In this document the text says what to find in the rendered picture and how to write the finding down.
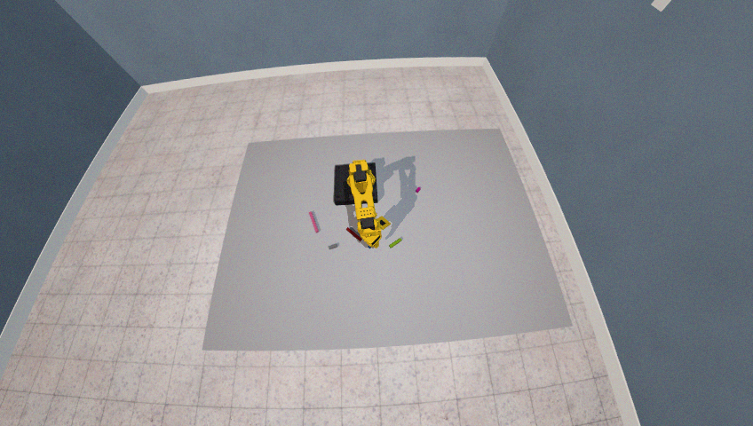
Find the dark red rod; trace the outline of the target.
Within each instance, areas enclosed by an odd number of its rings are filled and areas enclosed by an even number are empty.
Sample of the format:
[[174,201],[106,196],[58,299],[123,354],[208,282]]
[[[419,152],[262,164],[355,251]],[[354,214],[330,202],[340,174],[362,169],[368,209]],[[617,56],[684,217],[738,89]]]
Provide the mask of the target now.
[[350,233],[351,235],[353,235],[353,236],[354,236],[354,237],[355,237],[355,238],[356,238],[357,240],[359,240],[359,241],[361,241],[361,240],[362,240],[362,238],[361,238],[361,237],[359,237],[359,236],[358,236],[358,235],[357,235],[356,233],[354,233],[354,232],[353,232],[353,231],[352,231],[352,230],[351,230],[350,228],[346,228],[346,230],[347,230],[347,231],[348,231],[348,232],[349,232],[349,233]]

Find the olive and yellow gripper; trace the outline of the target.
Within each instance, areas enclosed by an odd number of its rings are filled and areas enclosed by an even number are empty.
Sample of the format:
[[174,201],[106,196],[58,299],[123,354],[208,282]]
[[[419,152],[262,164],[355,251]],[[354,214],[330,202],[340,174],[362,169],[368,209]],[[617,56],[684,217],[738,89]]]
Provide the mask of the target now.
[[[388,225],[391,224],[389,221],[387,221],[382,216],[379,217],[379,218],[377,218],[376,220],[380,221],[380,226],[381,226],[382,230],[384,230]],[[377,248],[379,246],[379,240],[381,239],[381,237],[382,237],[382,234],[381,235],[376,235],[376,236],[370,236],[370,237],[366,237],[366,236],[362,236],[361,235],[361,238],[363,240],[365,240],[365,242],[367,242],[367,244],[369,244],[369,246],[372,247],[372,248],[373,248],[373,246],[375,248]]]

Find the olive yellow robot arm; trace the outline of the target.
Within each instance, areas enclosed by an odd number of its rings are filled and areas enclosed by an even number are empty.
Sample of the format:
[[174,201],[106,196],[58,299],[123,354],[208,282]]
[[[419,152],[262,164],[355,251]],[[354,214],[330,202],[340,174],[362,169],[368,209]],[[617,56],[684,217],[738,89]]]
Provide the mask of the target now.
[[[376,178],[365,161],[353,162],[349,167],[350,176],[347,179],[347,184],[351,187],[354,198],[356,217],[359,221],[357,223],[359,233],[366,237],[381,235],[380,221],[377,221],[375,217],[377,213],[372,195]],[[367,167],[368,171],[366,171]],[[368,204],[367,208],[362,208],[361,204],[363,201]]]

